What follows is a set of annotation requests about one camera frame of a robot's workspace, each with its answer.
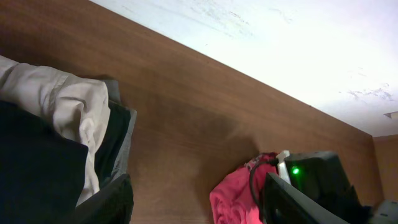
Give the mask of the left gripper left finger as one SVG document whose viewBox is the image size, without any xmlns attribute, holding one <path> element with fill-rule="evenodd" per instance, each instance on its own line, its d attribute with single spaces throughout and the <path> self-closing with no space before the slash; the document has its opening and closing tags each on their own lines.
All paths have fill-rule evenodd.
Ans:
<svg viewBox="0 0 398 224">
<path fill-rule="evenodd" d="M 133 189 L 129 174 L 123 174 L 73 212 L 73 223 L 129 224 L 133 211 Z"/>
</svg>

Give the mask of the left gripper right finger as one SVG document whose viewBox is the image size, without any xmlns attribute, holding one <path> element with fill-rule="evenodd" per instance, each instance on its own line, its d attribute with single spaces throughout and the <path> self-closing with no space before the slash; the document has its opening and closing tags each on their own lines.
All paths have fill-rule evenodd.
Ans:
<svg viewBox="0 0 398 224">
<path fill-rule="evenodd" d="M 266 224 L 346 224 L 274 173 L 266 175 L 262 190 L 262 221 Z"/>
</svg>

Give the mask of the red printed t-shirt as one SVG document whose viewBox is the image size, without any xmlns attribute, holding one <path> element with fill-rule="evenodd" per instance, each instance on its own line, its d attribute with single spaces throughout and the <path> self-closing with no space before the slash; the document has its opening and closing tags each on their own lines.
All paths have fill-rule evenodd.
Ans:
<svg viewBox="0 0 398 224">
<path fill-rule="evenodd" d="M 254 202 L 249 175 L 262 161 L 273 160 L 276 153 L 263 153 L 228 174 L 211 192 L 210 203 L 216 224 L 261 224 L 259 209 Z"/>
</svg>

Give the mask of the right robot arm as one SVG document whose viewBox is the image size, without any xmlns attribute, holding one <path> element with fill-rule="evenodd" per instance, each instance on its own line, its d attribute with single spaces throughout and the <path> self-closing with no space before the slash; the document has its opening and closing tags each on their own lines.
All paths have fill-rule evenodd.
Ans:
<svg viewBox="0 0 398 224">
<path fill-rule="evenodd" d="M 397 202 L 361 205 L 338 154 L 318 151 L 291 154 L 284 159 L 291 185 L 348 223 L 397 224 Z"/>
</svg>

